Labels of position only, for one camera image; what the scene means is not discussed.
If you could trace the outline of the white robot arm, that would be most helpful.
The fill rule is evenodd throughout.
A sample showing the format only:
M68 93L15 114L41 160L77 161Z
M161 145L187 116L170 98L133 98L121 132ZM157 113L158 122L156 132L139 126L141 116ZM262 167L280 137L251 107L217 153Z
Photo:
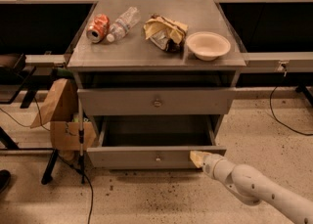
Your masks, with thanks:
M219 154L190 151L190 159L209 178L219 181L247 205L267 202L294 224L313 224L313 202L271 181L247 164L234 164Z

